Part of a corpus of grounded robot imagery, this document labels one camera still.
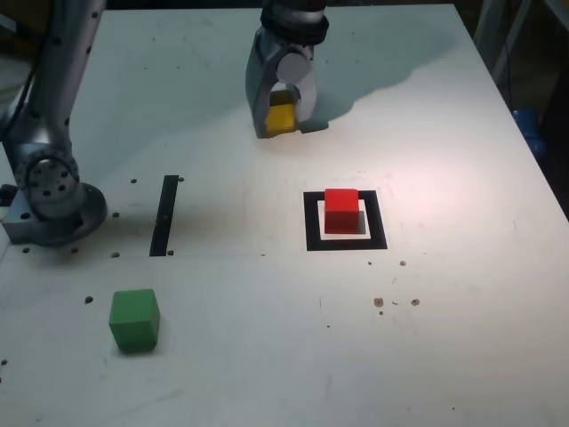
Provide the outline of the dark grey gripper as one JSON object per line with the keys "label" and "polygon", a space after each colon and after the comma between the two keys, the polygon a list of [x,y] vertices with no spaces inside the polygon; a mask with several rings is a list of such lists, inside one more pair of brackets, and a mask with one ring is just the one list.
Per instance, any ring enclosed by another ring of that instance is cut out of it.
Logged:
{"label": "dark grey gripper", "polygon": [[252,42],[245,71],[245,94],[258,138],[268,138],[266,127],[270,94],[278,82],[279,101],[293,105],[294,121],[308,132],[317,105],[317,86],[313,69],[314,48],[310,45],[281,43],[265,28],[259,28]]}

